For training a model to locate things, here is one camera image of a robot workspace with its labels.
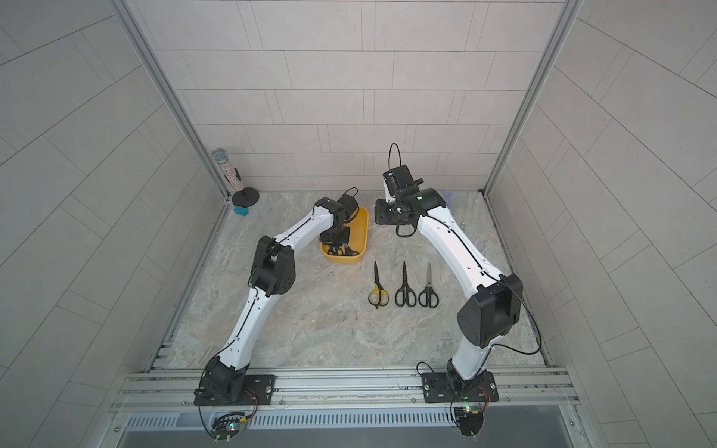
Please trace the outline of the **yellow black handled scissors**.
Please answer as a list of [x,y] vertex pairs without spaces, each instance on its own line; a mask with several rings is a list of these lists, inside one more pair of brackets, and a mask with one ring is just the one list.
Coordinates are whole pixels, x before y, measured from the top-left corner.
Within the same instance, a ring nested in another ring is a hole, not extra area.
[[371,306],[373,306],[375,309],[388,305],[390,297],[388,291],[386,291],[386,289],[384,289],[380,283],[378,266],[376,262],[373,263],[373,284],[375,285],[375,288],[368,295],[367,298],[369,304],[371,304]]

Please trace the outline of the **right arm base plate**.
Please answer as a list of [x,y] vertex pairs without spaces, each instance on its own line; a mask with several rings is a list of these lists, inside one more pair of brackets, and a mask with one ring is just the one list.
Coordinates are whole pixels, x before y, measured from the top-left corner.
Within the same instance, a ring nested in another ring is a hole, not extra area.
[[459,389],[455,389],[459,381],[449,380],[447,373],[426,371],[420,377],[425,403],[493,403],[500,400],[494,376],[489,371],[483,371],[468,383],[463,382]]

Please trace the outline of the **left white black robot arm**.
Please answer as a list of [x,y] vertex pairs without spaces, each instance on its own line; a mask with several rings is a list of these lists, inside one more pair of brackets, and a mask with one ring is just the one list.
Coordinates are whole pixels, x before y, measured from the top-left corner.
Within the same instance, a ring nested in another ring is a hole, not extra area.
[[244,398],[246,372],[261,329],[296,280],[295,255],[321,233],[341,230],[358,210],[355,198],[346,193],[338,200],[324,197],[287,231],[261,237],[248,278],[246,305],[226,345],[205,365],[194,391],[196,406],[233,405]]

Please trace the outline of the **yellow plastic storage box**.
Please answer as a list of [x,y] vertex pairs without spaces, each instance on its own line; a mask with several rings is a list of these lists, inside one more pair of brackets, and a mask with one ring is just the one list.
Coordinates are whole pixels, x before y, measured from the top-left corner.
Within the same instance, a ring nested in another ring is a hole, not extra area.
[[358,207],[358,216],[354,218],[347,228],[350,230],[348,246],[352,249],[360,251],[361,254],[358,257],[337,257],[330,256],[327,254],[328,246],[320,243],[320,250],[327,261],[339,263],[339,264],[355,264],[361,261],[363,254],[367,248],[368,241],[368,228],[369,228],[369,212],[363,206]]

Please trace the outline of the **silver blade black scissors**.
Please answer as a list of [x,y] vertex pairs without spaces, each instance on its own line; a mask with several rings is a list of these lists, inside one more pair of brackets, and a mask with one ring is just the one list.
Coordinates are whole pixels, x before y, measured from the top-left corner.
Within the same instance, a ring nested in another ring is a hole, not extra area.
[[427,268],[427,274],[426,274],[426,285],[424,289],[418,294],[418,303],[425,308],[436,308],[439,303],[440,299],[437,293],[435,292],[433,285],[432,285],[432,269],[431,264],[428,265]]

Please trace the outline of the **small black scissors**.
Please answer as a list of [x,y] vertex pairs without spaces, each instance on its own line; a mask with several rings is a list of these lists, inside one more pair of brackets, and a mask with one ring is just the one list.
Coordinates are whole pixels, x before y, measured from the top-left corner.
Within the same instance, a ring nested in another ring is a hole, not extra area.
[[350,255],[350,247],[347,244],[332,244],[328,246],[327,254],[330,256],[345,257]]

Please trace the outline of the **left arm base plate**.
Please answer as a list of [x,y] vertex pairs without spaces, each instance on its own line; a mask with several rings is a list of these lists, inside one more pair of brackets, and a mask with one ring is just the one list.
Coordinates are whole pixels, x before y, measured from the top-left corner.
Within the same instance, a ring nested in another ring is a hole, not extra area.
[[237,378],[205,376],[194,391],[195,406],[269,405],[274,394],[274,375],[240,375]]

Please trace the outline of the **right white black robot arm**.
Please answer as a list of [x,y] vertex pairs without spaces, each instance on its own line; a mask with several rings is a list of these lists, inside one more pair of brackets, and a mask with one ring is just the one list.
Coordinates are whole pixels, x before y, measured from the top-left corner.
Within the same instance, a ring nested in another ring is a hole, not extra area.
[[386,198],[375,202],[376,223],[396,228],[410,225],[438,250],[455,274],[466,302],[457,312],[463,339],[446,366],[453,394],[466,398],[478,388],[493,347],[520,319],[523,284],[505,276],[487,260],[455,221],[446,201],[433,188],[422,190],[406,165],[383,175]]

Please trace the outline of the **all black scissors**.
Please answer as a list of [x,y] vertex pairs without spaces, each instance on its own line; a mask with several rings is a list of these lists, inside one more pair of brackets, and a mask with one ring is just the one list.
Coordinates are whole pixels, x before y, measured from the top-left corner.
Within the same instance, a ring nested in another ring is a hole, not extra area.
[[418,304],[418,298],[414,289],[411,289],[408,284],[406,262],[403,262],[403,268],[401,269],[401,285],[397,289],[394,295],[394,302],[398,307],[408,306],[410,308],[415,307]]

